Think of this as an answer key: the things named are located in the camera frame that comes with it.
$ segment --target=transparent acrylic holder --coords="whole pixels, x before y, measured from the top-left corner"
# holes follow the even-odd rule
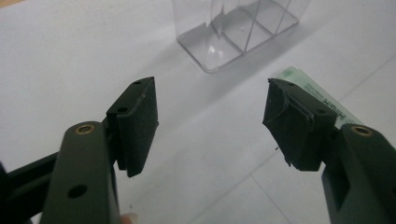
[[[173,0],[178,43],[206,72],[298,23],[310,0]]]

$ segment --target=white surface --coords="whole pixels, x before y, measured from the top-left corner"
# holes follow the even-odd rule
[[[303,69],[396,145],[396,2],[312,1],[302,23],[214,75],[177,44],[169,0],[27,0],[0,8],[0,159],[59,150],[155,76],[160,126],[142,175],[118,173],[140,223],[329,223],[320,174],[299,173],[262,125],[266,79]]]

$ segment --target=hole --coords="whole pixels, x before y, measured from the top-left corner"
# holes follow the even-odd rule
[[[127,107],[121,107],[121,108],[118,108],[117,111],[120,112],[120,113],[125,113],[125,112],[128,111],[128,108]]]
[[[81,133],[89,132],[90,130],[91,130],[91,127],[89,127],[89,126],[85,126],[85,127],[78,129],[78,131]]]
[[[92,124],[84,124],[75,129],[76,134],[86,134],[91,133],[95,129],[95,126]]]
[[[371,130],[359,126],[353,126],[352,131],[365,137],[373,135],[373,132]]]
[[[67,193],[67,196],[71,199],[76,199],[81,197],[82,195],[85,194],[85,192],[87,192],[87,186],[85,185],[77,185],[74,186],[73,188],[71,188],[69,190],[69,192]]]

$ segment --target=finger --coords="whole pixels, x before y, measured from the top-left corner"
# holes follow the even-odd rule
[[[137,224],[137,214],[129,213],[121,216],[122,224]]]

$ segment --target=metal rivet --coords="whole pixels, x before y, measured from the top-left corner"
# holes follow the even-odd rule
[[[83,124],[75,129],[76,134],[87,134],[93,132],[95,126],[93,124]]]
[[[353,126],[352,131],[364,137],[373,136],[373,131],[362,126]]]

